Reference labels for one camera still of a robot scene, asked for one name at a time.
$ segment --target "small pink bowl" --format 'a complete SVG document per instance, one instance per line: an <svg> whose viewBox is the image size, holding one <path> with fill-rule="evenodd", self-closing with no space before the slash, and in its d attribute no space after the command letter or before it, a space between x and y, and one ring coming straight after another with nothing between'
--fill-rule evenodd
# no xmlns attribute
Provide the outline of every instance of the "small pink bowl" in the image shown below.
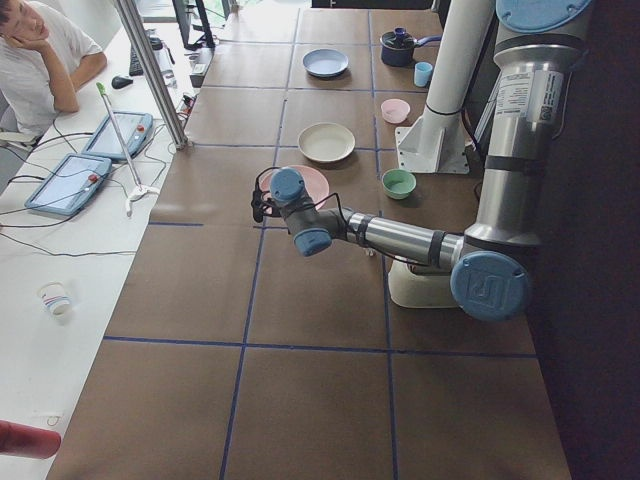
<svg viewBox="0 0 640 480"><path fill-rule="evenodd" d="M404 100L390 98L382 102L382 118L389 123L402 123L407 119L411 107Z"/></svg>

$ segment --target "man's hand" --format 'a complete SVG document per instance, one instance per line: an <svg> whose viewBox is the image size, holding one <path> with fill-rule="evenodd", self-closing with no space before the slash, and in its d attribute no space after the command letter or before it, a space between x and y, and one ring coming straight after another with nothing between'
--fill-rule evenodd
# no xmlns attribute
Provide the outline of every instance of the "man's hand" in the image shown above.
<svg viewBox="0 0 640 480"><path fill-rule="evenodd" d="M46 40L27 40L18 37L4 37L7 45L13 48L23 48L25 50L33 50L35 52L42 52L49 48L49 42Z"/></svg>

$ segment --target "red bottle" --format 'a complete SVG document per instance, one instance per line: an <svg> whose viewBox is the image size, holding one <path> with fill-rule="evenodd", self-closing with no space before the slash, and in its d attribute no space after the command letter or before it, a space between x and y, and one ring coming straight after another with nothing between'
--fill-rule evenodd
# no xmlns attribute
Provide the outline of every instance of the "red bottle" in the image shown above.
<svg viewBox="0 0 640 480"><path fill-rule="evenodd" d="M58 432L0 420L0 454L49 458L61 442Z"/></svg>

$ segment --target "chair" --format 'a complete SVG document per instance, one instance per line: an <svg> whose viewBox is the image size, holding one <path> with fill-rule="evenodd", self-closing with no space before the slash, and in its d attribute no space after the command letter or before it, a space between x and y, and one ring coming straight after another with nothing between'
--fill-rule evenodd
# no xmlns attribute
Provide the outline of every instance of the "chair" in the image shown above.
<svg viewBox="0 0 640 480"><path fill-rule="evenodd" d="M31 151L38 137L18 132L18 120L13 108L0 91L0 146L14 146Z"/></svg>

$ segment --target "pot handle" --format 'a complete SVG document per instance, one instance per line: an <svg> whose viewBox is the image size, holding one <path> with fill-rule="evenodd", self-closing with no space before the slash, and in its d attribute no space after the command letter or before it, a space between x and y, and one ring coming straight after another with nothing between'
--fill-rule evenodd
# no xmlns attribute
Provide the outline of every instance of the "pot handle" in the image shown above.
<svg viewBox="0 0 640 480"><path fill-rule="evenodd" d="M442 35L433 35L431 37L424 37L421 38L420 40L416 40L416 47L422 47L423 45L429 43L429 42L439 42L440 40L442 40Z"/></svg>

